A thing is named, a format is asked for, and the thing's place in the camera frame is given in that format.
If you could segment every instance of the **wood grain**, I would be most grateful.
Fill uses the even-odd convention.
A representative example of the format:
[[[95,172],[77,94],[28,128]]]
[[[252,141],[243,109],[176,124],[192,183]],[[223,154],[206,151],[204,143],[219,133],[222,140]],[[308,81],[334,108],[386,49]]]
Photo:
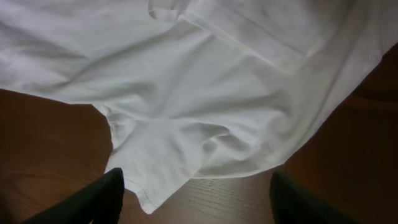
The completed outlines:
[[[19,223],[99,177],[111,153],[106,120],[88,105],[0,90],[0,223]],[[278,167],[360,223],[398,223],[398,47]],[[273,170],[191,180],[152,215],[126,192],[120,223],[273,223]]]

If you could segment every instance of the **white garment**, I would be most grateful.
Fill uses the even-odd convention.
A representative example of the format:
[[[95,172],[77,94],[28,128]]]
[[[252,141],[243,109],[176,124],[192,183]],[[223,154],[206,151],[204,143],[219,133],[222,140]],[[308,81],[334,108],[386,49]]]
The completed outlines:
[[[393,0],[0,0],[0,88],[93,104],[107,170],[152,213],[191,178],[283,164],[398,41],[397,15]]]

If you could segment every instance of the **black object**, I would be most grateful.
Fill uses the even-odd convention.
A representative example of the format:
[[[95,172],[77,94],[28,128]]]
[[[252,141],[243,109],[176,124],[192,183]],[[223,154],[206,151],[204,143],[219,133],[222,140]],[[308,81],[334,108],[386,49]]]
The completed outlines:
[[[123,194],[123,172],[115,168],[22,224],[117,224]]]
[[[278,171],[272,175],[269,196],[275,224],[356,223]]]

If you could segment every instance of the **wooden table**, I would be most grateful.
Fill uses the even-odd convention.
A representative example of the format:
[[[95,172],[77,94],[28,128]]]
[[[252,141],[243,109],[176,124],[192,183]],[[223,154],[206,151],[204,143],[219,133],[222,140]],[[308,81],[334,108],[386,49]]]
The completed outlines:
[[[92,106],[0,90],[0,223],[19,223],[98,178],[111,148]],[[360,223],[398,223],[398,46],[276,169]],[[273,223],[272,172],[191,180],[152,215],[126,192],[120,223]]]

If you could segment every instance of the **crumpled fabric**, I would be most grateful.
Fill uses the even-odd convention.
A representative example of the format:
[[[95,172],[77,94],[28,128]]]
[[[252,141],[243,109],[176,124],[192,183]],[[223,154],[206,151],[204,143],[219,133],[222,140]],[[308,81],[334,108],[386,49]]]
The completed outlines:
[[[0,88],[92,104],[152,213],[283,164],[398,41],[393,0],[0,0]]]

